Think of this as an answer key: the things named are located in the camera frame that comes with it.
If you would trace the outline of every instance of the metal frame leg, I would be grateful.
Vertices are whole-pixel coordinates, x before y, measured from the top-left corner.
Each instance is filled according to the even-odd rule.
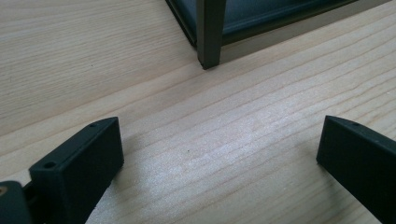
[[[226,0],[197,0],[197,51],[204,69],[219,64]]]

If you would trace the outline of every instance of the wooden table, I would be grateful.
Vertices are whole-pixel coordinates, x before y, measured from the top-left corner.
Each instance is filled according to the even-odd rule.
[[[0,0],[0,180],[118,116],[88,223],[377,223],[315,157],[325,115],[396,138],[395,24],[391,1],[204,71],[165,1]]]

